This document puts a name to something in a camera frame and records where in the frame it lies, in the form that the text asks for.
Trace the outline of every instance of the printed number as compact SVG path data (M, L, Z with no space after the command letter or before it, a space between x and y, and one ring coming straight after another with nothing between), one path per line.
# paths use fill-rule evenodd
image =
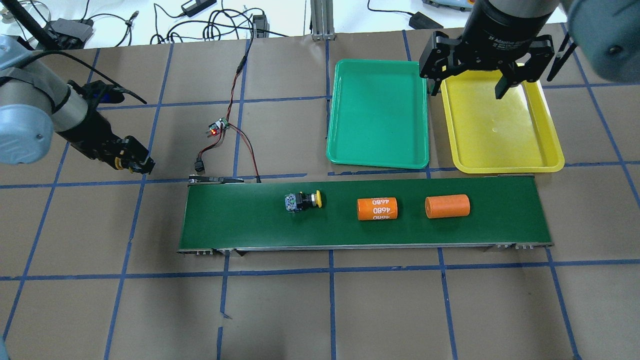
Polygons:
M384 214L384 213L390 213L390 212L391 212L391 208L373 208L374 214Z

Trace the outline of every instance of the screw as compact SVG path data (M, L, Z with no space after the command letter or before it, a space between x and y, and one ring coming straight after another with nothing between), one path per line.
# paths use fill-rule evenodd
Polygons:
M614 45L609 49L610 55L619 54L620 52L622 52L622 47L620 47L619 45Z

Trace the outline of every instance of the orange battery cell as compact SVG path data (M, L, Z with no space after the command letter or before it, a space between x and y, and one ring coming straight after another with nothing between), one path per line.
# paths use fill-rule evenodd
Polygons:
M395 197L358 199L358 220L393 220L398 217Z
M469 197L464 194L430 196L424 201L428 218L465 217L471 212Z

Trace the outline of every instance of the white background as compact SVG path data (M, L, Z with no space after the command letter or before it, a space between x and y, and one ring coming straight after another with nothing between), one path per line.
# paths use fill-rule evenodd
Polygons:
M51 9L51 18L80 19L84 13L86 0L41 0ZM153 4L160 4L168 13L177 15L182 10L180 5L186 0L91 0L87 16L108 12L128 19L134 11L140 11L134 21L132 45L149 44L151 36L156 33L154 25ZM289 36L309 34L310 0L223 0L225 8L242 11L247 8L262 8L269 21L270 30ZM423 4L422 0L371 0L371 8L385 10L403 10L408 12L421 12L433 20L439 22L445 28L461 28L465 25L468 12L461 12L450 8L435 8ZM207 20L211 10L220 9L220 0L193 18L183 17L171 19L161 10L158 10L158 29L164 35L167 30L184 20ZM31 10L32 16L38 20L38 14ZM393 31L411 29L408 25L409 15L403 13L379 13L370 12L367 9L366 0L334 0L333 17L336 33L362 33L376 31ZM111 47L120 41L125 32L125 24L114 17L94 18L94 34L87 41L86 47ZM564 22L564 13L557 9L549 19L549 22ZM178 29L180 35L201 37L204 24L185 24ZM20 34L16 23L0 23L0 33L8 35ZM247 37L247 31L240 32L241 38ZM236 38L235 34L226 35L223 38Z

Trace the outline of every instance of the metal edge of conveyor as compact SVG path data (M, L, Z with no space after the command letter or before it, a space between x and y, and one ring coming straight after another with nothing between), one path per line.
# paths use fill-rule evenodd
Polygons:
M281 250L356 250L356 249L416 249L433 247L484 247L491 251L506 249L533 249L534 247L549 247L553 243L456 243L456 244L381 244L381 245L332 245L332 246L290 246L290 247L238 247L228 249L179 249L178 254L209 255L223 251L281 251Z

